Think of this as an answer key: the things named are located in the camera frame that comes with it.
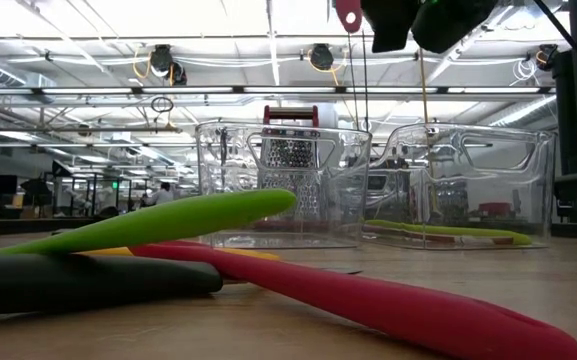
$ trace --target table surface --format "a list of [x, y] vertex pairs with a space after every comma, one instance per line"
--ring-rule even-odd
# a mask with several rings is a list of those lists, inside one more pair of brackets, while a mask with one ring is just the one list
[[[38, 235], [0, 236], [0, 246]], [[279, 250], [285, 261], [486, 300], [577, 339], [577, 240], [547, 249]], [[0, 359], [444, 359], [251, 284], [212, 296], [64, 315], [0, 317]]]

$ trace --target metal grater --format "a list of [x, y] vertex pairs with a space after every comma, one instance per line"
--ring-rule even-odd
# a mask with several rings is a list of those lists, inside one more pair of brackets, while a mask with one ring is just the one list
[[[295, 118], [294, 109], [291, 113], [283, 112], [284, 119]], [[316, 108], [310, 110], [310, 119], [316, 119]], [[267, 128], [264, 130], [261, 142], [261, 163], [265, 167], [259, 172], [260, 188], [283, 188], [292, 191], [297, 196], [296, 205], [278, 217], [293, 219], [321, 220], [325, 209], [324, 192], [317, 152], [317, 131], [303, 131], [286, 126], [282, 129]]]

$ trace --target person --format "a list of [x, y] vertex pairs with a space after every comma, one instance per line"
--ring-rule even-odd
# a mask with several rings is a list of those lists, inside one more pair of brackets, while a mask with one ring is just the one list
[[170, 184], [167, 182], [161, 183], [161, 188], [152, 196], [146, 199], [146, 204], [149, 206], [165, 204], [174, 200], [173, 193], [170, 191]]

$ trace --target green spatula in bin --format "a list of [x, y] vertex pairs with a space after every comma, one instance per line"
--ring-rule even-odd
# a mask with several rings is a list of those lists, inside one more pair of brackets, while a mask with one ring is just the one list
[[192, 238], [277, 214], [295, 201], [295, 195], [283, 189], [197, 196], [0, 248], [0, 255], [65, 254]]

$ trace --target clear plastic bin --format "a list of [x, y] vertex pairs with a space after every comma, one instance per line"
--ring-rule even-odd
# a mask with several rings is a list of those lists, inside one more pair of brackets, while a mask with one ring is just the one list
[[363, 239], [421, 249], [544, 246], [554, 149], [543, 131], [401, 127], [370, 164]]
[[294, 192], [292, 209], [201, 237], [238, 248], [355, 247], [361, 237], [371, 135], [366, 132], [206, 123], [196, 129], [202, 194], [261, 188]]

